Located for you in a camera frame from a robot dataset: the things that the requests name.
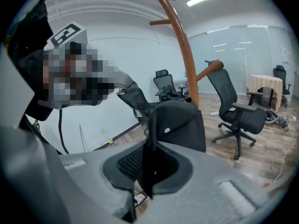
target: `orange pole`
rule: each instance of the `orange pole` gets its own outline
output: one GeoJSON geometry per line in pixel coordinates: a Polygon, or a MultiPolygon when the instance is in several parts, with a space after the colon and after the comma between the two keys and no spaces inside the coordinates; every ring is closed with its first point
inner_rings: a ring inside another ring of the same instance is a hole
{"type": "Polygon", "coordinates": [[[166,19],[166,20],[150,21],[149,24],[150,24],[150,25],[170,24],[170,20],[169,20],[169,19],[166,19]]]}
{"type": "Polygon", "coordinates": [[[171,25],[178,39],[178,43],[181,48],[181,52],[185,64],[187,81],[189,86],[189,94],[199,108],[199,94],[198,94],[198,85],[196,80],[196,70],[195,70],[195,64],[194,64],[191,47],[188,42],[187,35],[171,3],[168,0],[158,0],[158,1],[162,5],[169,20],[171,21],[171,25]]]}
{"type": "Polygon", "coordinates": [[[217,60],[214,63],[210,64],[207,68],[205,68],[202,72],[200,72],[197,76],[196,76],[196,81],[201,80],[203,77],[205,77],[207,74],[209,74],[210,72],[219,69],[222,66],[221,61],[217,60]]]}

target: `table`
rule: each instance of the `table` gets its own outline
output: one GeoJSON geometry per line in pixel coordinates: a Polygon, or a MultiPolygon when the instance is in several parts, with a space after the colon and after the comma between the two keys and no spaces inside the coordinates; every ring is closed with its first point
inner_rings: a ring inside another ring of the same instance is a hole
{"type": "Polygon", "coordinates": [[[251,81],[248,84],[249,92],[257,92],[262,87],[270,87],[276,93],[276,106],[275,110],[278,111],[283,90],[283,81],[277,77],[271,77],[267,75],[251,75],[251,81]]]}

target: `glass wall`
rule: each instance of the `glass wall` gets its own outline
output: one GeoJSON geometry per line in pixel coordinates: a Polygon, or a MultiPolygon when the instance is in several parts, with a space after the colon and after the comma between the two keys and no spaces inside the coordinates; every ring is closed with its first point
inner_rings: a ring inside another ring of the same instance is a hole
{"type": "MultiPolygon", "coordinates": [[[[202,72],[206,67],[207,63],[205,60],[213,61],[216,60],[213,46],[209,38],[208,33],[197,35],[189,40],[192,54],[195,62],[196,74],[202,72]]],[[[212,86],[209,79],[205,76],[199,82],[199,90],[202,93],[214,93],[215,89],[212,86]]]]}
{"type": "MultiPolygon", "coordinates": [[[[224,63],[238,94],[246,94],[251,75],[273,76],[273,68],[283,65],[286,83],[294,85],[294,60],[289,35],[276,27],[239,26],[209,31],[189,38],[196,72],[206,68],[205,60],[224,63]]],[[[199,82],[199,92],[215,93],[207,78],[199,82]]]]}

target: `ceiling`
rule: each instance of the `ceiling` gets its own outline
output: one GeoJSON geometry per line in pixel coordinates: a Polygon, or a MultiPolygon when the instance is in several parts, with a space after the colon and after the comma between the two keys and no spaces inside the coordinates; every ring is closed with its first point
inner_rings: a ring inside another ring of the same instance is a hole
{"type": "MultiPolygon", "coordinates": [[[[171,1],[185,28],[230,14],[251,14],[252,12],[279,14],[271,0],[206,0],[188,7],[189,0],[171,1]]],[[[157,0],[47,0],[49,18],[54,19],[63,13],[76,12],[79,7],[84,11],[130,12],[151,20],[165,19],[165,12],[157,0]]]]}

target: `black mesh office chair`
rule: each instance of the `black mesh office chair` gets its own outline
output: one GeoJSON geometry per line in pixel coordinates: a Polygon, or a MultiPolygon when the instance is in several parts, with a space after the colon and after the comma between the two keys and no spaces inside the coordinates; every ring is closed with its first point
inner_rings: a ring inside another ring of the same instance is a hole
{"type": "Polygon", "coordinates": [[[285,85],[286,71],[285,71],[285,68],[282,65],[277,65],[276,68],[273,69],[273,73],[274,73],[275,77],[282,79],[282,82],[283,82],[282,102],[285,104],[285,107],[287,107],[288,106],[288,101],[287,101],[285,95],[290,94],[290,86],[292,86],[292,85],[288,84],[288,89],[286,89],[286,85],[285,85]]]}
{"type": "Polygon", "coordinates": [[[221,100],[219,110],[220,118],[224,122],[231,124],[229,125],[221,122],[218,127],[220,128],[224,125],[226,128],[230,129],[230,131],[227,131],[227,134],[223,136],[213,139],[212,142],[215,143],[217,140],[235,136],[237,138],[238,146],[234,160],[238,160],[241,156],[241,137],[251,140],[251,146],[254,146],[256,143],[254,138],[241,131],[241,129],[246,132],[258,134],[261,132],[265,124],[266,112],[262,109],[252,107],[255,96],[261,96],[263,94],[259,92],[247,92],[247,94],[251,95],[249,104],[238,104],[236,103],[238,99],[237,93],[235,92],[229,74],[225,69],[221,68],[213,71],[207,76],[221,100]]]}
{"type": "Polygon", "coordinates": [[[133,114],[141,125],[147,123],[153,109],[160,104],[160,102],[149,103],[140,88],[120,89],[116,94],[133,109],[133,114]]]}
{"type": "Polygon", "coordinates": [[[158,87],[159,91],[156,93],[156,96],[159,96],[159,101],[162,102],[165,91],[173,90],[174,94],[177,94],[179,96],[183,95],[183,89],[187,88],[187,86],[179,87],[181,89],[181,92],[176,91],[176,88],[173,83],[172,75],[168,73],[168,70],[158,70],[156,71],[156,77],[153,79],[154,83],[158,87]]]}

